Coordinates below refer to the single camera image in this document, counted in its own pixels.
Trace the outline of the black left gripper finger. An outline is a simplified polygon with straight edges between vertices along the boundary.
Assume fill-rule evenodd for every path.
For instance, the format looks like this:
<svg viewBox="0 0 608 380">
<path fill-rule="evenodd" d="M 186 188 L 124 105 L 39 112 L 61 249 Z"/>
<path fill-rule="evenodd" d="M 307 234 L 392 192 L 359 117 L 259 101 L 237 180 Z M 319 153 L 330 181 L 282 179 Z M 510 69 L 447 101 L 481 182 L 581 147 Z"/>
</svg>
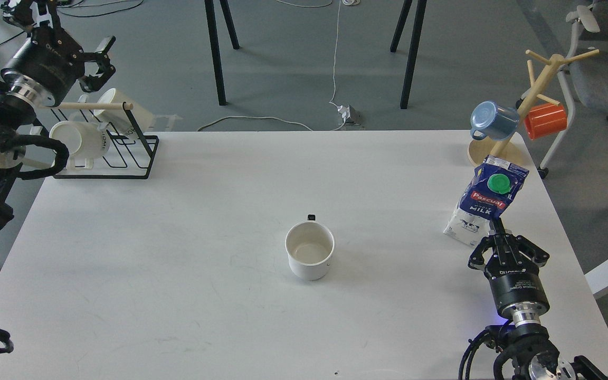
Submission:
<svg viewBox="0 0 608 380">
<path fill-rule="evenodd" d="M 108 52 L 116 41 L 115 36 L 104 37 L 103 41 L 98 45 L 94 52 L 77 53 L 77 62 L 81 63 L 96 63 L 98 70 L 95 75 L 82 75 L 78 79 L 82 91 L 85 93 L 94 93 L 99 91 L 106 82 L 116 72 L 116 68 L 111 64 Z"/>
<path fill-rule="evenodd" d="M 5 1 L 3 20 L 26 32 L 31 40 L 61 40 L 57 1 Z"/>
</svg>

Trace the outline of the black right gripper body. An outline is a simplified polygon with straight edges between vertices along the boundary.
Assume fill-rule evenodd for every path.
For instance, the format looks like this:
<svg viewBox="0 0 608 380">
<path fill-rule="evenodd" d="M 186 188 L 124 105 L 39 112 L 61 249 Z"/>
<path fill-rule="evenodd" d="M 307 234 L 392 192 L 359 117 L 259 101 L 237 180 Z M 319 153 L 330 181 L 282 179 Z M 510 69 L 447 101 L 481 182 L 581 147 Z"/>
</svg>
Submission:
<svg viewBox="0 0 608 380">
<path fill-rule="evenodd" d="M 539 269 L 519 267 L 513 261 L 513 243 L 508 243 L 508 268 L 502 269 L 497 264 L 493 253 L 483 270 L 497 315 L 514 325 L 540 325 L 540 316 L 547 313 L 550 306 L 539 279 Z"/>
</svg>

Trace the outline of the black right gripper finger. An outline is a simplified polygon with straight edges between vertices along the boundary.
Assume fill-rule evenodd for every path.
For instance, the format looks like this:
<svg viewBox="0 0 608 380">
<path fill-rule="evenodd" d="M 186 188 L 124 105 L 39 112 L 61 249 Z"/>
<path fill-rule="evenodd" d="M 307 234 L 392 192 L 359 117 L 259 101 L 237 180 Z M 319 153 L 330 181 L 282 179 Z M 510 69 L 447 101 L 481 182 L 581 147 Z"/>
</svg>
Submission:
<svg viewBox="0 0 608 380">
<path fill-rule="evenodd" d="M 550 255 L 545 250 L 539 248 L 525 236 L 513 235 L 513 261 L 519 267 L 540 269 L 547 264 L 549 257 Z"/>
<path fill-rule="evenodd" d="M 505 236 L 505 227 L 500 218 L 490 221 L 490 231 L 488 236 L 484 236 L 470 255 L 468 267 L 471 269 L 483 270 L 485 260 L 483 253 L 492 249 L 496 255 L 497 266 L 502 269 L 508 268 L 508 242 Z"/>
</svg>

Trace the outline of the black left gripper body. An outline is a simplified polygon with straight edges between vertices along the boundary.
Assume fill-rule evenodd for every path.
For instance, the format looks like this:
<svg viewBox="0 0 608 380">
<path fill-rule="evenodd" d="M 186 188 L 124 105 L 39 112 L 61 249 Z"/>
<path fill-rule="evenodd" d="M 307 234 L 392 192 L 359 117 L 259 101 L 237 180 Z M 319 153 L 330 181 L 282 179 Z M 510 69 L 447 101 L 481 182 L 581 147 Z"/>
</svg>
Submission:
<svg viewBox="0 0 608 380">
<path fill-rule="evenodd" d="M 1 70 L 2 79 L 8 84 L 30 79 L 46 92 L 42 96 L 45 106 L 58 106 L 85 74 L 84 63 L 73 58 L 81 49 L 64 29 L 33 29 Z"/>
</svg>

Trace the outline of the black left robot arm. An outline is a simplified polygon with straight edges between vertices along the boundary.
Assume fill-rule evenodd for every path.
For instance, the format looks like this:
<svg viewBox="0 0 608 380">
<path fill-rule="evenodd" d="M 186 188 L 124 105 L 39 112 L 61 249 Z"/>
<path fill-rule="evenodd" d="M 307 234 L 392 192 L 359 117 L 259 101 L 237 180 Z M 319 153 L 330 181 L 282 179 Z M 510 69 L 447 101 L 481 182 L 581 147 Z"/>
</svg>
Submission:
<svg viewBox="0 0 608 380">
<path fill-rule="evenodd" d="M 48 134 L 20 134 L 18 128 L 38 126 L 36 108 L 60 106 L 75 82 L 94 93 L 116 71 L 108 55 L 115 37 L 103 39 L 95 52 L 85 51 L 61 26 L 55 1 L 5 1 L 2 16 L 27 37 L 1 71 L 0 231 L 14 218 L 6 204 L 14 182 L 57 175 L 70 156 Z"/>
</svg>

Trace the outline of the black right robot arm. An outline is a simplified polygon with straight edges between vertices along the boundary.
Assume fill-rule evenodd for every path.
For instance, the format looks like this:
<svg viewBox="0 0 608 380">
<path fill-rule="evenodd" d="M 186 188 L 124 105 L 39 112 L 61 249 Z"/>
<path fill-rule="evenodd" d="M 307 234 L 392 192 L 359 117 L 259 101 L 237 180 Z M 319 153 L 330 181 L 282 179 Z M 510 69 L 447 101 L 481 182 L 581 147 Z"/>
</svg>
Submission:
<svg viewBox="0 0 608 380">
<path fill-rule="evenodd" d="M 500 218 L 490 221 L 491 231 L 470 255 L 468 266 L 481 270 L 502 325 L 489 325 L 470 339 L 459 363 L 458 378 L 470 378 L 474 356 L 485 345 L 497 352 L 492 365 L 495 379 L 504 378 L 504 364 L 512 363 L 514 379 L 604 379 L 605 375 L 584 356 L 563 360 L 550 341 L 540 316 L 549 310 L 539 269 L 547 252 L 521 235 L 508 231 Z"/>
</svg>

